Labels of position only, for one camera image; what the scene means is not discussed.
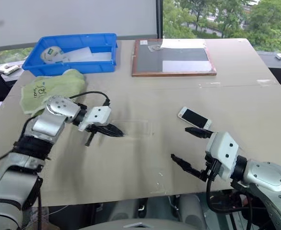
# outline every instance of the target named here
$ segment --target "window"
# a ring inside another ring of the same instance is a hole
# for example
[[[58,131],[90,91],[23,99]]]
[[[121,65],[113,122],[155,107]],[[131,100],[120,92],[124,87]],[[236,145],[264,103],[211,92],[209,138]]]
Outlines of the window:
[[[163,0],[163,38],[247,38],[281,52],[281,0]]]
[[[14,61],[22,61],[27,56],[33,48],[24,48],[24,49],[11,49],[0,51],[0,64],[5,64]]]

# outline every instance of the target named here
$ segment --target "roll of tape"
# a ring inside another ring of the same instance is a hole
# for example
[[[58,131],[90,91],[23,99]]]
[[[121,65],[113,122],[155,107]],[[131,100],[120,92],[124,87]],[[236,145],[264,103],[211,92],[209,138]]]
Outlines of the roll of tape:
[[[46,64],[60,63],[60,62],[67,62],[67,61],[69,61],[69,60],[67,60],[64,52],[58,46],[51,46],[51,47],[45,49],[41,53],[40,58]]]

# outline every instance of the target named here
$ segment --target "blue plastic tray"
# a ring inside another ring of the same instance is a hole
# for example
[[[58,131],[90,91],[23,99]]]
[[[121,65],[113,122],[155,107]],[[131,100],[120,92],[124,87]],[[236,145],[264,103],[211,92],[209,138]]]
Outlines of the blue plastic tray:
[[[42,37],[22,68],[35,76],[61,75],[68,69],[77,69],[80,73],[114,72],[116,65],[116,34],[75,34]],[[89,47],[92,53],[112,52],[111,61],[87,61],[45,64],[41,53],[50,46],[59,46],[64,52]]]

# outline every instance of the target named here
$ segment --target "white wall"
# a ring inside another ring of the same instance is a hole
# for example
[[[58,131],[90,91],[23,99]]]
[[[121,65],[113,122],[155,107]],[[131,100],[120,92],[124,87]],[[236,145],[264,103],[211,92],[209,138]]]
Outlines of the white wall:
[[[155,0],[0,0],[0,46],[86,33],[155,35]]]

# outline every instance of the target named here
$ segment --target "table surface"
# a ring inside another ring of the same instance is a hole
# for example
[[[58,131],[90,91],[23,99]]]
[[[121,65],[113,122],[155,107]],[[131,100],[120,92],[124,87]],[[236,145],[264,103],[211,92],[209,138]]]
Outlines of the table surface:
[[[84,204],[204,192],[205,183],[172,162],[172,153],[205,168],[207,139],[184,131],[177,117],[187,106],[213,121],[211,130],[228,131],[241,154],[281,165],[281,85],[246,39],[207,40],[216,76],[133,78],[134,41],[118,42],[114,73],[86,74],[88,90],[107,93],[111,121],[127,135],[96,135],[66,125],[42,171],[44,206]],[[28,116],[20,106],[21,87],[34,79],[25,71],[0,108],[0,155],[12,148]],[[81,102],[99,106],[89,94]],[[212,189],[230,188],[217,179]]]

